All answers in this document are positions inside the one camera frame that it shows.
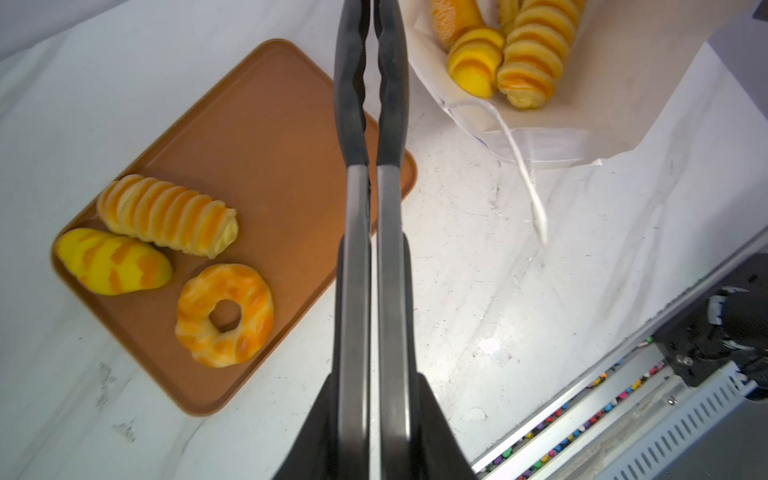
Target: donut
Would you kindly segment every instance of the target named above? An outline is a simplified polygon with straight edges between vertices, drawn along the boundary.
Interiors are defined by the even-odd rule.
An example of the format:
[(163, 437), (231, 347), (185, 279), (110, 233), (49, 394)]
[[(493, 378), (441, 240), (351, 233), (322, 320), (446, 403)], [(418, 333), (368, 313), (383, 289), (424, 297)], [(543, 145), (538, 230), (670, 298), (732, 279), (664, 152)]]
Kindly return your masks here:
[[(221, 300), (240, 305), (237, 328), (222, 333), (210, 321)], [(274, 308), (270, 288), (249, 266), (220, 263), (188, 281), (177, 306), (176, 338), (205, 366), (221, 368), (247, 362), (266, 343)]]

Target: screw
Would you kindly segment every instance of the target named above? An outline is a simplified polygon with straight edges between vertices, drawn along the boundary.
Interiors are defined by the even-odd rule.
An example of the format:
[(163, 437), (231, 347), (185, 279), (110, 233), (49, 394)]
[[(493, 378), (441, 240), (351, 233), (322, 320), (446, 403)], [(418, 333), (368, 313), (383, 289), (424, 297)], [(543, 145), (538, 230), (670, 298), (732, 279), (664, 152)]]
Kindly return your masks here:
[(675, 360), (677, 363), (682, 363), (685, 366), (692, 366), (694, 364), (694, 359), (690, 358), (689, 356), (678, 355), (675, 357)]

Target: tray rim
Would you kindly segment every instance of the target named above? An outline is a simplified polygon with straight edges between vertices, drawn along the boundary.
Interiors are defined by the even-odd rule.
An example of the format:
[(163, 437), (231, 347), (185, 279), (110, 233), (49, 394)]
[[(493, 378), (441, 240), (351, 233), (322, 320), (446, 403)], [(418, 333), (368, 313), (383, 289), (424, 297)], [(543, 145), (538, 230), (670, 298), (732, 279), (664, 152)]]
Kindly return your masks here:
[[(200, 97), (197, 101), (194, 102), (175, 122), (173, 122), (171, 125), (168, 126), (168, 128), (163, 131), (162, 134), (160, 134), (159, 137), (157, 137), (151, 144), (147, 146), (139, 155), (136, 157), (135, 160), (133, 160), (125, 169), (122, 170), (122, 172), (119, 173), (119, 175), (115, 178), (115, 180), (124, 177), (127, 174), (132, 173), (133, 170), (137, 169), (137, 167), (140, 166), (140, 163), (142, 162), (142, 159), (145, 155), (147, 155), (150, 151), (152, 151), (157, 145), (159, 145), (160, 142), (162, 142), (165, 137), (169, 134), (172, 134), (174, 129), (181, 123), (184, 122), (187, 118), (191, 118), (194, 114), (196, 114), (196, 110), (198, 108), (201, 108), (203, 103), (215, 92), (217, 92), (217, 89), (220, 87), (223, 87), (227, 81), (231, 80), (231, 78), (235, 77), (242, 69), (244, 69), (248, 61), (253, 57), (254, 55), (258, 54), (263, 48), (268, 48), (271, 45), (282, 45), (284, 47), (288, 47), (292, 50), (294, 50), (310, 67), (317, 70), (323, 78), (324, 81), (329, 82), (331, 85), (333, 85), (332, 78), (322, 69), (320, 68), (310, 57), (308, 57), (296, 44), (293, 42), (286, 40), (284, 38), (271, 38), (269, 40), (263, 41), (262, 43), (258, 44), (252, 51), (248, 53), (248, 55), (243, 58), (237, 65), (235, 65), (231, 70), (229, 70), (219, 81), (216, 82), (216, 84), (211, 87), (205, 94), (203, 94), (202, 97)], [(368, 125), (375, 125), (376, 130), (379, 129), (379, 124), (376, 122), (367, 112), (366, 112), (366, 119), (368, 121)], [(416, 184), (416, 181), (419, 177), (419, 169), (417, 168), (416, 162), (413, 158), (413, 156), (406, 150), (405, 156), (403, 158), (404, 162), (408, 162), (411, 168), (413, 169), (413, 178), (411, 181), (402, 189), (401, 192), (401, 199), (405, 199), (408, 194), (411, 193), (413, 190), (413, 187)], [(85, 306), (88, 311), (91, 312), (91, 314), (95, 317), (95, 319), (98, 321), (99, 324), (101, 324), (104, 328), (107, 329), (107, 331), (112, 335), (112, 337), (118, 341), (118, 343), (125, 349), (126, 353), (128, 353), (131, 358), (139, 364), (139, 366), (144, 369), (144, 371), (149, 375), (150, 378), (152, 378), (152, 381), (166, 394), (166, 396), (173, 401), (174, 404), (182, 411), (187, 413), (188, 415), (192, 416), (210, 416), (214, 413), (219, 412), (224, 406), (226, 406), (230, 400), (240, 391), (240, 389), (243, 388), (243, 386), (248, 382), (251, 376), (262, 366), (262, 364), (266, 361), (267, 358), (269, 358), (272, 353), (280, 346), (281, 343), (285, 340), (285, 338), (288, 337), (288, 335), (293, 331), (294, 328), (296, 328), (296, 325), (299, 324), (299, 322), (304, 318), (304, 316), (312, 309), (312, 307), (315, 305), (317, 300), (323, 296), (323, 294), (328, 290), (328, 288), (331, 286), (331, 284), (336, 280), (336, 268), (333, 269), (331, 274), (324, 279), (315, 290), (317, 292), (314, 297), (310, 297), (312, 300), (306, 305), (306, 308), (302, 308), (294, 318), (295, 320), (292, 320), (287, 325), (287, 328), (282, 332), (280, 335), (276, 336), (274, 340), (276, 342), (274, 343), (274, 346), (272, 349), (268, 352), (267, 355), (265, 355), (261, 360), (257, 362), (253, 362), (249, 368), (243, 373), (243, 375), (240, 377), (242, 380), (237, 380), (235, 383), (233, 383), (234, 388), (227, 390), (223, 396), (221, 396), (219, 399), (217, 399), (215, 402), (212, 402), (210, 406), (212, 408), (202, 408), (202, 409), (192, 409), (189, 405), (184, 405), (182, 401), (177, 398), (163, 382), (161, 382), (158, 377), (163, 377), (162, 371), (159, 368), (156, 368), (152, 362), (148, 362), (146, 359), (144, 359), (141, 356), (138, 356), (134, 353), (134, 346), (132, 346), (128, 342), (128, 338), (125, 335), (119, 335), (118, 329), (115, 328), (115, 325), (112, 323), (109, 323), (108, 321), (105, 321), (102, 317), (106, 316), (101, 313), (99, 313), (97, 310), (98, 308), (95, 308), (93, 305), (91, 305), (88, 302), (87, 296), (94, 296), (95, 293), (91, 293), (88, 290), (83, 287), (80, 282), (66, 269), (64, 266), (64, 263), (58, 258), (56, 255), (56, 243), (58, 240), (68, 231), (72, 230), (73, 228), (76, 228), (76, 224), (81, 217), (83, 217), (94, 205), (96, 204), (96, 201), (98, 200), (98, 194), (97, 196), (91, 200), (88, 204), (83, 207), (82, 210), (80, 210), (79, 213), (77, 213), (71, 220), (67, 222), (67, 224), (64, 226), (64, 228), (59, 231), (59, 233), (56, 234), (53, 243), (51, 244), (51, 252), (49, 261), (51, 262), (51, 268), (54, 270), (56, 275), (59, 277), (59, 279), (65, 284), (66, 287), (69, 288), (69, 290), (82, 302), (82, 304)], [(104, 226), (103, 231), (109, 231), (106, 226)], [(376, 232), (376, 222), (373, 222), (371, 225), (371, 235), (373, 235)]]

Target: brown tray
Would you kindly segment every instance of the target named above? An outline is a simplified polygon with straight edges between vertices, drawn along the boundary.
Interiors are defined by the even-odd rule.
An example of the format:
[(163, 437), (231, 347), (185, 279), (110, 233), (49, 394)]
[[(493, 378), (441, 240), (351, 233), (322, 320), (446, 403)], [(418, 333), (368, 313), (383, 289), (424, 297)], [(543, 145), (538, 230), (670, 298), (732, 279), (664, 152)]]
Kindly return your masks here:
[[(376, 158), (378, 125), (366, 140)], [(376, 169), (372, 162), (372, 215)], [(192, 415), (221, 409), (277, 348), (336, 276), (344, 232), (346, 170), (336, 138), (333, 83), (295, 45), (268, 41), (254, 50), (125, 172), (157, 177), (237, 209), (240, 235), (215, 260), (161, 249), (174, 266), (156, 290), (99, 296), (69, 274), (51, 252), (56, 273), (167, 394)], [(402, 166), (403, 196), (416, 179), (410, 154)], [(59, 234), (76, 227), (106, 230), (92, 201)], [(241, 365), (211, 369), (176, 340), (182, 286), (215, 263), (244, 263), (270, 285), (275, 319), (270, 340)], [(237, 309), (214, 312), (234, 324)]]

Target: donut hole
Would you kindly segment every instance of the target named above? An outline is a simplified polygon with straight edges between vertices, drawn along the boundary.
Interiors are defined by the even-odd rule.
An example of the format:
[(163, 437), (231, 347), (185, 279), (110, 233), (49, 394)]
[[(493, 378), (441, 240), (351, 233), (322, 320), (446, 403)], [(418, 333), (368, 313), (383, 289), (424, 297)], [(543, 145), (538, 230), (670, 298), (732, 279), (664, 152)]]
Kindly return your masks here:
[(210, 321), (220, 332), (229, 332), (237, 328), (242, 318), (240, 305), (232, 300), (221, 300), (216, 304), (214, 311), (210, 313)]

